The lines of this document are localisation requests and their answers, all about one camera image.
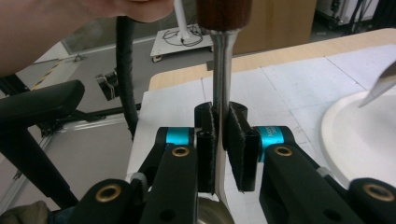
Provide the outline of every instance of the caster wheel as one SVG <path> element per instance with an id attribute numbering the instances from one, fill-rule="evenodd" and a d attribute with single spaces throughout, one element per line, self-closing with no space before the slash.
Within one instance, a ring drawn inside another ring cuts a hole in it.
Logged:
<path id="1" fill-rule="evenodd" d="M 156 55 L 156 56 L 154 56 L 154 57 L 151 58 L 151 60 L 152 60 L 154 63 L 157 63 L 157 62 L 159 62 L 159 61 L 162 60 L 162 59 L 163 59 L 163 56 L 162 56 L 162 55 Z"/>

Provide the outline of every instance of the finger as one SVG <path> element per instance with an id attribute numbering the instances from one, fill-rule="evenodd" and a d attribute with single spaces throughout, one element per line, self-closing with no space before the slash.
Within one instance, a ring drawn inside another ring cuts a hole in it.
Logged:
<path id="1" fill-rule="evenodd" d="M 169 15 L 174 8 L 174 0 L 149 0 L 123 2 L 124 14 L 136 21 L 152 22 Z"/>

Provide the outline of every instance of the human arm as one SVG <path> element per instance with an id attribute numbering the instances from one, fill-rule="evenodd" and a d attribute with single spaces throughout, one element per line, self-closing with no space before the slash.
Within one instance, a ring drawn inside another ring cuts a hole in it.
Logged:
<path id="1" fill-rule="evenodd" d="M 0 0 L 0 77 L 33 63 L 88 21 L 129 16 L 156 21 L 173 0 Z"/>

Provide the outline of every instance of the black pole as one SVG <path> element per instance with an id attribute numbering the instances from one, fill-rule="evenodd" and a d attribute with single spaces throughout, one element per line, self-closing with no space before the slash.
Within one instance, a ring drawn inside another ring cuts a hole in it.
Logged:
<path id="1" fill-rule="evenodd" d="M 132 38 L 134 20 L 128 17 L 117 17 L 117 80 L 120 87 L 120 99 L 124 116 L 134 140 L 137 125 L 137 111 L 134 105 L 134 87 L 132 85 Z"/>

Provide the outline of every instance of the black chair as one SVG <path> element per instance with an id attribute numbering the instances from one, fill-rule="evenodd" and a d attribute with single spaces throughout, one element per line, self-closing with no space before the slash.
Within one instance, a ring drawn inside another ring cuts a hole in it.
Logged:
<path id="1" fill-rule="evenodd" d="M 78 80 L 0 100 L 0 151 L 61 209 L 78 199 L 27 128 L 72 115 L 84 94 Z"/>

